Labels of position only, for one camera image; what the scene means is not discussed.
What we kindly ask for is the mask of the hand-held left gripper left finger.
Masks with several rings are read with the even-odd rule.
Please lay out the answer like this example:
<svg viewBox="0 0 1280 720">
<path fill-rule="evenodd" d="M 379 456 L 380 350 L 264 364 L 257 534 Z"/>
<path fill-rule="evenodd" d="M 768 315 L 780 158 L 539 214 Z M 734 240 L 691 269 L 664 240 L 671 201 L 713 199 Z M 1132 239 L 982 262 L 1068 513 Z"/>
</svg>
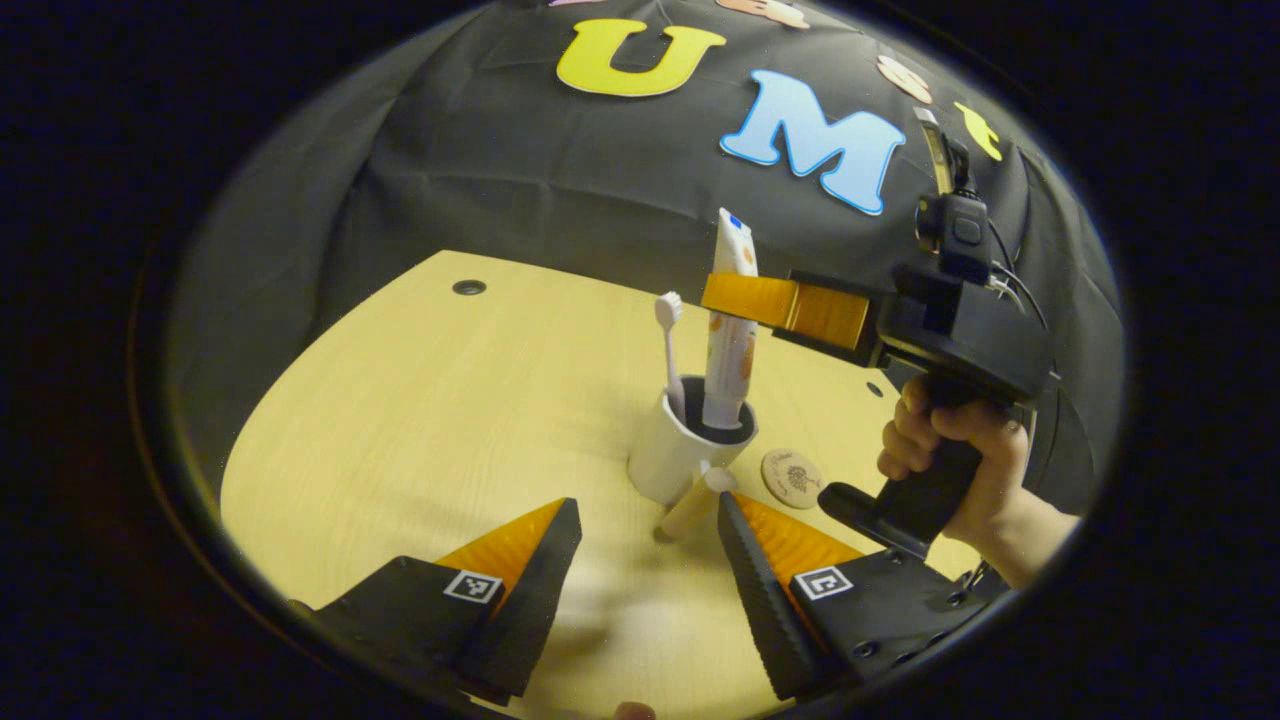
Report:
<svg viewBox="0 0 1280 720">
<path fill-rule="evenodd" d="M 399 684 L 504 706 L 529 687 L 581 538 L 576 500 L 558 498 L 436 560 L 401 555 L 323 606 L 294 607 Z"/>
</svg>

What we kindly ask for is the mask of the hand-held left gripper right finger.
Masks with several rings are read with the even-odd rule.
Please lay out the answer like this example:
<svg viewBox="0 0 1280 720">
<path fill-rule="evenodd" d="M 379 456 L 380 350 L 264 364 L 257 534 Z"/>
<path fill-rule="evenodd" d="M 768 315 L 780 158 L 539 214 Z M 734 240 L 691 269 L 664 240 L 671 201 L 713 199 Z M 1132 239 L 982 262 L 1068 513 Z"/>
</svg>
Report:
<svg viewBox="0 0 1280 720">
<path fill-rule="evenodd" d="M 988 600 L 897 550 L 863 553 L 726 491 L 717 528 L 780 700 L 878 682 L 966 629 Z"/>
</svg>

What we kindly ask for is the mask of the white toothpaste tube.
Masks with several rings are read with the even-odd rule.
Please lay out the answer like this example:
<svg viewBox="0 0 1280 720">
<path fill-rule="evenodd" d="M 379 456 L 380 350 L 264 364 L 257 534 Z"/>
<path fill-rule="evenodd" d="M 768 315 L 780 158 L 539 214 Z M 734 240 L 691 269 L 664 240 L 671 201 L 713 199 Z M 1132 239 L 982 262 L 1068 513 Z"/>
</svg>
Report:
<svg viewBox="0 0 1280 720">
<path fill-rule="evenodd" d="M 714 274 L 756 277 L 756 252 L 750 227 L 721 208 L 716 227 Z M 705 398 L 701 421 L 709 428 L 741 427 L 739 415 L 753 374 L 756 323 L 712 313 L 708 325 Z"/>
</svg>

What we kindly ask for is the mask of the white toothbrush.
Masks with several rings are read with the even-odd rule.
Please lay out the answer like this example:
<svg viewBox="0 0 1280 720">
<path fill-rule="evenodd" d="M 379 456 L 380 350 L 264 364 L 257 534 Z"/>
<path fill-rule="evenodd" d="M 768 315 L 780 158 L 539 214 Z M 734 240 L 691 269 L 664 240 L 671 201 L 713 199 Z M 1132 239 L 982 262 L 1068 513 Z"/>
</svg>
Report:
<svg viewBox="0 0 1280 720">
<path fill-rule="evenodd" d="M 684 304 L 682 299 L 675 291 L 663 293 L 655 299 L 654 314 L 655 320 L 662 331 L 662 338 L 664 343 L 664 363 L 666 363 L 666 398 L 675 419 L 685 424 L 687 420 L 687 409 L 685 401 L 684 383 L 681 375 L 677 373 L 675 361 L 675 343 L 673 343 L 673 329 L 682 316 Z"/>
</svg>

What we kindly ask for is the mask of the round brown cork coaster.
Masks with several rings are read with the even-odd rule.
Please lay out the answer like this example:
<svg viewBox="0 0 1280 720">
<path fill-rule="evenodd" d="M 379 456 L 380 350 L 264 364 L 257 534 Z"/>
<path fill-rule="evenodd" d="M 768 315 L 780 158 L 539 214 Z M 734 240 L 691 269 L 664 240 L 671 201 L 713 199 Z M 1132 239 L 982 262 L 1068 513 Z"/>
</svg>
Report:
<svg viewBox="0 0 1280 720">
<path fill-rule="evenodd" d="M 764 487 L 791 509 L 814 509 L 826 487 L 822 470 L 795 448 L 767 451 L 760 471 Z"/>
</svg>

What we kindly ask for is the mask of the white cup with wooden handle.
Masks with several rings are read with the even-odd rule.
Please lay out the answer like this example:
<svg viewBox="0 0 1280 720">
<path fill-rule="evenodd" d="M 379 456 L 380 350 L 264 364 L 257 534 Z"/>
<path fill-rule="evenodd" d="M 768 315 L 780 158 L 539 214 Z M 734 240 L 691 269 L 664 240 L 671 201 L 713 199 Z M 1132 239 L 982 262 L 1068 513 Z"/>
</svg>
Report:
<svg viewBox="0 0 1280 720">
<path fill-rule="evenodd" d="M 663 507 L 655 527 L 655 538 L 662 542 L 687 537 L 718 507 L 721 495 L 740 489 L 730 465 L 759 432 L 750 404 L 740 407 L 733 429 L 705 425 L 705 378 L 681 375 L 680 380 L 687 416 L 680 420 L 668 395 L 660 392 L 635 436 L 626 468 L 636 492 Z"/>
</svg>

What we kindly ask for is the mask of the light wooden desktop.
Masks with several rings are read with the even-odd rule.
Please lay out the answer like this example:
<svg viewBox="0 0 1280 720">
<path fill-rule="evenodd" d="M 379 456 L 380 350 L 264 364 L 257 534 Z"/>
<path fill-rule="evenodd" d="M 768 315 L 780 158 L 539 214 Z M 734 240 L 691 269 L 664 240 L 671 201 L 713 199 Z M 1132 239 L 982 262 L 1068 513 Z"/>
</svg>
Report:
<svg viewBox="0 0 1280 720">
<path fill-rule="evenodd" d="M 520 717 L 758 720 L 782 710 L 717 527 L 628 460 L 666 389 L 660 292 L 440 251 L 274 382 L 223 466 L 221 523 L 251 566 L 320 609 L 398 556 L 438 560 L 573 498 L 582 538 Z"/>
</svg>

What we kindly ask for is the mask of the black backdrop cloth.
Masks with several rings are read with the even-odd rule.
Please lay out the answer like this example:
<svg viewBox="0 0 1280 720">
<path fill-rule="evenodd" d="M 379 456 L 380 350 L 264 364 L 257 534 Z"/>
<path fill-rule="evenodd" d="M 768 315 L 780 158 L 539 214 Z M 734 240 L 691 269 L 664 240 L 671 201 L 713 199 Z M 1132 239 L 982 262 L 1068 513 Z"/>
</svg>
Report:
<svg viewBox="0 0 1280 720">
<path fill-rule="evenodd" d="M 892 287 L 932 188 L 920 76 L 969 150 L 1012 270 L 1053 334 L 1027 486 L 1085 512 L 1125 395 L 1116 279 L 1059 155 L 973 61 L 805 3 L 790 29 L 716 0 L 495 0 L 374 58 L 284 120 L 182 251 L 163 387 L 191 471 L 219 496 L 273 382 L 365 299 L 442 250 L 692 297 L 719 208 L 765 273 Z"/>
</svg>

